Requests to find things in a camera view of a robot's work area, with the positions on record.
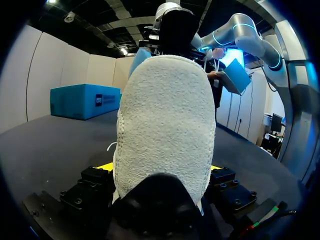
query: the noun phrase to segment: robotic arm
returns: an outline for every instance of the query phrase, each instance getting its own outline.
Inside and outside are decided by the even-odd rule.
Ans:
[[[281,69],[282,57],[280,53],[258,35],[254,21],[242,13],[232,15],[226,24],[202,37],[201,41],[199,35],[196,34],[191,44],[199,47],[201,43],[201,48],[206,46],[221,48],[233,41],[239,49],[262,59],[271,70]]]

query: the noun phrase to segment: ceiling light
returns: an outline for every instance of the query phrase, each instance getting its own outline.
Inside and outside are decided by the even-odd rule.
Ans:
[[[128,55],[127,50],[125,50],[124,48],[121,48],[121,52],[123,53],[123,55]]]

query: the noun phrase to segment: logo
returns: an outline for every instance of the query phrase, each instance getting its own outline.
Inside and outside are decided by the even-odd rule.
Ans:
[[[95,95],[95,106],[96,107],[102,106],[102,94]]]
[[[116,101],[115,95],[103,95],[103,104],[112,104]]]

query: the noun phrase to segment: light blue box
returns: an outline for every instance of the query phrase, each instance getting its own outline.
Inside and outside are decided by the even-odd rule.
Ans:
[[[119,109],[120,88],[79,84],[50,91],[51,115],[87,120]]]

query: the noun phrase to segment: man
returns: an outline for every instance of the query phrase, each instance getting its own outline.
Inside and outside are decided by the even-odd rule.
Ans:
[[[223,59],[224,56],[226,55],[227,51],[225,48],[215,48],[212,51],[212,56],[215,60],[220,60]],[[225,65],[223,63],[220,63],[220,68],[219,69],[224,69]],[[217,121],[217,108],[220,107],[220,101],[221,101],[221,95],[222,95],[222,90],[223,90],[223,84],[221,81],[219,81],[219,77],[216,74],[216,71],[218,72],[219,69],[211,70],[211,72],[207,73],[212,93],[213,93],[213,100],[214,100],[214,106],[215,106],[215,120]]]

